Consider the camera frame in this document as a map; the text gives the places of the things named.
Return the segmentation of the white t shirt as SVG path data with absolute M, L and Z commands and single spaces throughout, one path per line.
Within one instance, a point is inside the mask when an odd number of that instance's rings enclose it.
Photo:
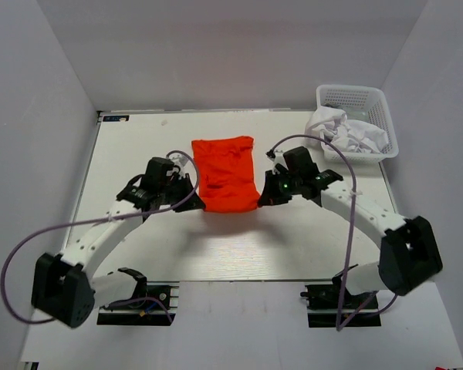
M 319 107 L 306 124 L 305 134 L 323 137 L 341 152 L 381 154 L 389 144 L 387 133 L 358 119 L 349 119 L 343 109 Z

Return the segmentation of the orange t shirt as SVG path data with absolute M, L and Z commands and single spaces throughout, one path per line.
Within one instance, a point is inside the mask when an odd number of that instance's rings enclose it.
M 240 214 L 258 208 L 252 137 L 194 140 L 191 147 L 201 176 L 198 195 L 207 212 Z

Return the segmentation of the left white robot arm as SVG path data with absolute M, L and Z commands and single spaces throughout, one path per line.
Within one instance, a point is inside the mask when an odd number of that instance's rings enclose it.
M 103 276 L 103 261 L 152 215 L 203 210 L 198 180 L 186 172 L 194 160 L 180 150 L 149 160 L 144 173 L 130 179 L 102 219 L 56 255 L 45 253 L 35 263 L 32 306 L 70 328 L 77 328 L 96 308 L 138 308 L 161 301 L 147 292 L 144 274 L 119 267 Z

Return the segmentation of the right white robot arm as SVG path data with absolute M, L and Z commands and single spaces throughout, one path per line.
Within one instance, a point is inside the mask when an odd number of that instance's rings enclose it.
M 353 265 L 333 278 L 334 301 L 345 308 L 371 291 L 405 296 L 440 273 L 443 263 L 429 221 L 386 210 L 356 195 L 333 170 L 321 171 L 304 146 L 283 154 L 267 152 L 272 169 L 265 173 L 259 207 L 287 204 L 300 195 L 329 210 L 368 236 L 379 248 L 377 262 Z

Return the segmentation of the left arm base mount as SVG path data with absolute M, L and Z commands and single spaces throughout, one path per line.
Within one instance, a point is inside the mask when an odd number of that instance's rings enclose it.
M 100 308 L 99 326 L 168 327 L 177 314 L 179 283 L 148 283 L 133 303 Z

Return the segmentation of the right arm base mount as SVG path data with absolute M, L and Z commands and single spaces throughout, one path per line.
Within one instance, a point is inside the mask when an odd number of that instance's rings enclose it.
M 300 293 L 306 302 L 309 328 L 335 328 L 339 290 L 333 284 L 309 284 Z M 351 296 L 345 293 L 340 323 L 343 323 L 353 311 L 370 297 L 370 293 Z M 346 325 L 347 328 L 380 327 L 381 320 L 377 314 L 378 301 L 371 301 Z

